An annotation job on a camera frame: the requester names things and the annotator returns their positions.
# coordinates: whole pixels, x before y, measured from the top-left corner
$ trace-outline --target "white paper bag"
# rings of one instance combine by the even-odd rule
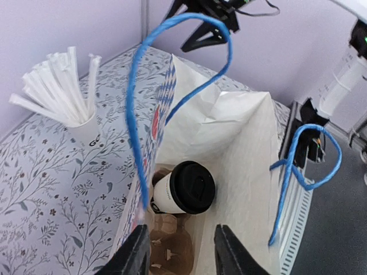
[[[171,108],[209,79],[173,56],[177,84]],[[210,85],[190,99],[165,128],[156,163],[203,161],[221,152],[251,118],[267,93],[226,92]]]
[[[278,134],[270,94],[234,92],[237,99],[233,100],[230,93],[211,85],[188,101],[188,106],[185,104],[165,127],[170,107],[184,96],[183,91],[176,89],[179,78],[186,79],[185,94],[206,81],[173,57],[159,90],[143,162],[149,183],[155,163],[177,164],[186,159],[199,162],[213,175],[217,191],[212,206],[191,220],[190,230],[186,228],[194,247],[192,275],[216,273],[214,231],[218,224],[228,225],[269,274],[280,274],[279,246],[276,243],[268,247],[280,191],[279,170],[269,171],[278,160]],[[171,151],[162,148],[167,146]],[[141,220],[140,198],[135,176],[111,256]]]

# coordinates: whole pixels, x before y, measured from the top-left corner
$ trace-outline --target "black cup lid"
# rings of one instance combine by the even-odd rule
[[[170,189],[175,203],[189,214],[199,214],[211,206],[216,188],[208,169],[187,161],[177,165],[170,177]]]

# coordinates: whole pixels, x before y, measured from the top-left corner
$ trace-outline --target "black cable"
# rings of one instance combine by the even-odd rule
[[[269,0],[265,0],[265,1],[268,3],[269,7],[273,8],[273,9],[276,9],[276,11],[273,12],[273,13],[256,13],[256,14],[252,14],[252,13],[246,13],[244,11],[236,9],[236,12],[238,12],[239,14],[247,15],[247,16],[251,16],[251,17],[276,16],[276,15],[280,14],[280,8],[278,8],[274,4],[270,3]]]

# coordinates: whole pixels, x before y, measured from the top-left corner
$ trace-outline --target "coffee cup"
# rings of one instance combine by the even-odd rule
[[[182,162],[154,186],[151,207],[156,213],[200,214],[211,206],[216,188],[208,169]]]

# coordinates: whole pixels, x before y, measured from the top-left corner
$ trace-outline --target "robotic arm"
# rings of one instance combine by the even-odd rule
[[[239,8],[254,0],[174,0],[166,19],[186,6],[184,12],[203,13],[221,20],[229,30],[236,33],[240,30],[236,13],[247,14]],[[367,1],[366,0],[331,0],[358,17],[352,31],[350,46],[355,48],[355,55],[342,59],[342,69],[334,73],[334,79],[318,89],[319,98],[314,99],[318,105],[318,114],[328,120],[339,103],[367,75]],[[208,23],[201,24],[181,47],[183,52],[206,46],[224,44],[226,41],[218,29]]]
[[[236,10],[253,0],[174,0],[165,19],[177,14],[182,6],[188,13],[202,13],[219,19],[234,33],[240,30]],[[189,52],[206,46],[225,44],[223,35],[209,23],[201,24],[181,47],[183,52]]]

